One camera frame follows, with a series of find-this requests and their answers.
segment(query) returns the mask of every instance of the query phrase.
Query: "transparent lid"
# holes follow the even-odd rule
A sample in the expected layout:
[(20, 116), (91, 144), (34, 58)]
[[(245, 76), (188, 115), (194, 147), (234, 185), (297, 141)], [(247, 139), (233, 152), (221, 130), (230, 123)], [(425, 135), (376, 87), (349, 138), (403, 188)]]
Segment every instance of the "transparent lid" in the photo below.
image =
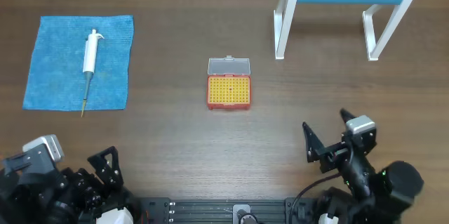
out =
[(226, 58), (209, 58), (209, 75), (249, 75), (251, 74), (250, 60), (248, 58), (233, 58), (227, 55)]

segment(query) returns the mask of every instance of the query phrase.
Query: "white stand leg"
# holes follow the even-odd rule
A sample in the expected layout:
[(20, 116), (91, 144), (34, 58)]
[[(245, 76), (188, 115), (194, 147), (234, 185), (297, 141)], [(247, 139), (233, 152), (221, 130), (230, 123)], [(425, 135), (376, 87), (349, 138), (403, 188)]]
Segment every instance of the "white stand leg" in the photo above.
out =
[(373, 14), (381, 9), (380, 5), (373, 5), (368, 10), (364, 11), (363, 26), (365, 27), (365, 40), (366, 40), (366, 50), (368, 52), (368, 60), (375, 61), (379, 59), (379, 55), (387, 45), (388, 40), (393, 34), (394, 30), (401, 21), (404, 13), (406, 13), (408, 7), (413, 0), (402, 0), (401, 4), (394, 7), (393, 13), (384, 29), (384, 32), (376, 43), (373, 27)]
[(283, 60), (288, 33), (292, 24), (297, 0), (279, 0), (274, 10), (274, 53), (277, 60)]

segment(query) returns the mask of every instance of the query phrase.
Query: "pipette tip box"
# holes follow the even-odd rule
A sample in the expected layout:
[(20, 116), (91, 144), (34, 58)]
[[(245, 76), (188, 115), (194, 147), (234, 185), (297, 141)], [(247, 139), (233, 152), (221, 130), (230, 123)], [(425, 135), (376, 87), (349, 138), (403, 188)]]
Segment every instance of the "pipette tip box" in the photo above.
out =
[(251, 70), (247, 58), (210, 58), (207, 105), (210, 110), (248, 109), (251, 105)]

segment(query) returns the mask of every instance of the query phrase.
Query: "brown wooden surface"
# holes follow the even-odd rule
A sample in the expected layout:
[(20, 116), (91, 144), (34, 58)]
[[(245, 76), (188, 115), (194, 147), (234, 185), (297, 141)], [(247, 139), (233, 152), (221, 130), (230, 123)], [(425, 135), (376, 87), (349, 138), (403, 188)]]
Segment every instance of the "brown wooden surface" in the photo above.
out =
[[(368, 62), (361, 11), (301, 5), (286, 59), (274, 60), (278, 0), (0, 0), (1, 155), (54, 133), (60, 167), (115, 145), (127, 186), (140, 196), (272, 198), (296, 195), (323, 175), (307, 164), (301, 123), (325, 144), (344, 129), (338, 110), (378, 125), (376, 169), (402, 159), (425, 180), (404, 223), (445, 223), (449, 208), (449, 0), (414, 0), (378, 62)], [(43, 15), (134, 15), (124, 111), (24, 111)], [(375, 18), (379, 34), (389, 12)], [(209, 111), (208, 59), (250, 58), (253, 105)], [(310, 192), (317, 193), (333, 180)]]

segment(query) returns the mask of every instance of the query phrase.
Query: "white pipette handle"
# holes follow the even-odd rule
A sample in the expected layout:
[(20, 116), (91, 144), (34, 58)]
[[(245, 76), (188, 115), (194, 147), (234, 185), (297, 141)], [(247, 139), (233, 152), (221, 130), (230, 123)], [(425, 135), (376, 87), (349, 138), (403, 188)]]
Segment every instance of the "white pipette handle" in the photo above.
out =
[(101, 34), (97, 34), (97, 30), (92, 29), (92, 34), (89, 34), (89, 37), (86, 41), (86, 50), (84, 51), (84, 65), (83, 72), (92, 72), (95, 71), (95, 59), (97, 58), (97, 45), (98, 39), (104, 37)]

